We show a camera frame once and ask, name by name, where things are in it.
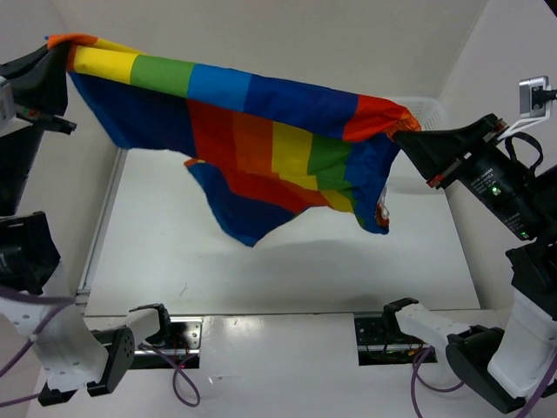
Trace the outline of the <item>rainbow striped shorts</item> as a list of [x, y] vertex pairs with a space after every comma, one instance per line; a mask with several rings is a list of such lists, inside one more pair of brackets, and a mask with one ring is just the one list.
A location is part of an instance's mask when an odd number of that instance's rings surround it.
[[67, 46], [78, 93], [119, 148], [185, 155], [221, 229], [246, 246], [306, 210], [352, 214], [386, 234], [386, 180], [399, 131], [419, 131], [386, 98], [145, 54], [101, 37]]

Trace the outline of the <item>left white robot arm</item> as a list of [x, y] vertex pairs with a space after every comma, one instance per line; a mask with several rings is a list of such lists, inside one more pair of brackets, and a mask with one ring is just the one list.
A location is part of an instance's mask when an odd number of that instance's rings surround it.
[[108, 330], [90, 330], [70, 295], [44, 212], [17, 216], [30, 169], [47, 131], [72, 134], [66, 63], [70, 45], [43, 46], [1, 67], [1, 313], [26, 342], [2, 367], [7, 374], [33, 351], [47, 374], [35, 398], [67, 402], [79, 389], [110, 394], [137, 348], [166, 347], [174, 327], [161, 304], [131, 310]]

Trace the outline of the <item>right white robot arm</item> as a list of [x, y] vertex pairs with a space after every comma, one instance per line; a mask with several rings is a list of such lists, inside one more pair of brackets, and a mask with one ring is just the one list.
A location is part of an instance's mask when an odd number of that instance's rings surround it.
[[505, 328], [456, 323], [404, 298], [385, 306], [382, 333], [391, 342], [424, 341], [490, 405], [523, 417], [556, 392], [556, 171], [520, 162], [513, 141], [536, 146], [536, 139], [493, 114], [455, 130], [393, 138], [429, 186], [460, 182], [521, 246], [507, 252], [513, 307]]

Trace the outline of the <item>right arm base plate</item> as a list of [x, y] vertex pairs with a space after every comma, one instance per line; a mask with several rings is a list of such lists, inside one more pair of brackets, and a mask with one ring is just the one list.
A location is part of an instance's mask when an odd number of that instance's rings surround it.
[[353, 324], [360, 366], [410, 364], [428, 348], [416, 337], [388, 333], [378, 314], [355, 316]]

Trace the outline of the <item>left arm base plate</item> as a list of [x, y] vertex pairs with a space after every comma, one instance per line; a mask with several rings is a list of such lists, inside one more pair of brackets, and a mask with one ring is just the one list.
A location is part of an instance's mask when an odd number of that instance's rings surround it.
[[[202, 317], [172, 316], [170, 334], [164, 342], [154, 344], [174, 364], [184, 363], [181, 368], [197, 369], [200, 361], [204, 320]], [[131, 370], [171, 369], [171, 366], [151, 349], [135, 351]]]

